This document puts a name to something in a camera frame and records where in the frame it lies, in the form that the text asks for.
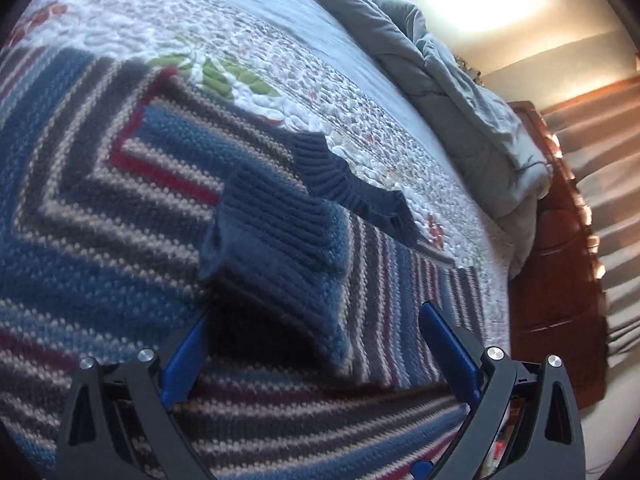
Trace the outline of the blue striped knit sweater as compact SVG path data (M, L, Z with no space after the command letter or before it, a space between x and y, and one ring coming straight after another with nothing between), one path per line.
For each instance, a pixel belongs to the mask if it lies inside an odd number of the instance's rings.
M162 391L190 389L175 419L216 477L405 477L465 415L420 335L427 299L483 333L475 271L322 134L170 66L2 54L1 426L40 478L80 359L105 370L204 312L204 356Z

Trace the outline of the grey rumpled duvet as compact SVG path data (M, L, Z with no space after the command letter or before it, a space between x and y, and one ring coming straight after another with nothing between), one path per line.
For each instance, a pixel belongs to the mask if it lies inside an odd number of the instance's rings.
M537 203L552 171L510 105L477 84L409 0L317 0L370 55L438 136L465 187L511 237L510 274L533 249Z

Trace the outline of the beige striped curtain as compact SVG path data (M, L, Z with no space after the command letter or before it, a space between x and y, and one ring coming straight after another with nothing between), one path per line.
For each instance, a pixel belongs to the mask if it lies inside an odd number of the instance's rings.
M639 347L639 78L542 112L586 205L608 307L608 354Z

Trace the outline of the floral quilted bedspread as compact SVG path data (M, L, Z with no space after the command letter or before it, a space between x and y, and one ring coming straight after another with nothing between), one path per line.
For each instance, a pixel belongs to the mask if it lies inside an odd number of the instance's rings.
M237 106L323 133L358 176L402 192L422 233L477 270L486 337L508 343L510 243L430 126L316 0L17 0L1 45L174 61L196 84L213 66Z

